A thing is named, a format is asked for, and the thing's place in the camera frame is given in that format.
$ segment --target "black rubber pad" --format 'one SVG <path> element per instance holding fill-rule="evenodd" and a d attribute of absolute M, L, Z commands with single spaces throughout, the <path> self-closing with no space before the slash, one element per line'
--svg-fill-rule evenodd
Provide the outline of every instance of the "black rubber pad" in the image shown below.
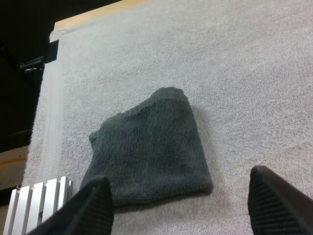
<path fill-rule="evenodd" d="M 313 234 L 313 201 L 265 166 L 251 170 L 248 210 L 255 235 Z"/>

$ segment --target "terry cloth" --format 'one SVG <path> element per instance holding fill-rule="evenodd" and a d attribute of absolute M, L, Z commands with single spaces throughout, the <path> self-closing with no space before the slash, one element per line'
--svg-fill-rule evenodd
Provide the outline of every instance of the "terry cloth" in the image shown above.
<path fill-rule="evenodd" d="M 115 207 L 212 191 L 195 118 L 180 89 L 158 89 L 107 119 L 89 140 L 93 158 L 81 187 L 107 177 Z"/>

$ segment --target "dark background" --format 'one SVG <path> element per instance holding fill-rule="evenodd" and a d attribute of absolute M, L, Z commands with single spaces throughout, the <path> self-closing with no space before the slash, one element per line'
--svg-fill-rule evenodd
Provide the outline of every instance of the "dark background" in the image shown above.
<path fill-rule="evenodd" d="M 19 63 L 46 56 L 56 21 L 116 1 L 2 0 L 0 40 Z M 0 56 L 0 152 L 29 144 L 37 100 L 38 92 Z"/>

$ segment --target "wooden board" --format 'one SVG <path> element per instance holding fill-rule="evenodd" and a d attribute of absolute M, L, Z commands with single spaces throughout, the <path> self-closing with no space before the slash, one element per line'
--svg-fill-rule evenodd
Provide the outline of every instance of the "wooden board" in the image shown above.
<path fill-rule="evenodd" d="M 138 4 L 147 2 L 148 0 L 122 0 L 115 2 L 113 4 L 103 6 L 92 11 L 88 11 L 77 16 L 73 16 L 61 21 L 58 21 L 54 24 L 54 30 L 68 28 L 72 26 L 76 26 L 91 20 L 98 19 L 102 16 L 107 16 L 127 8 L 136 6 Z"/>

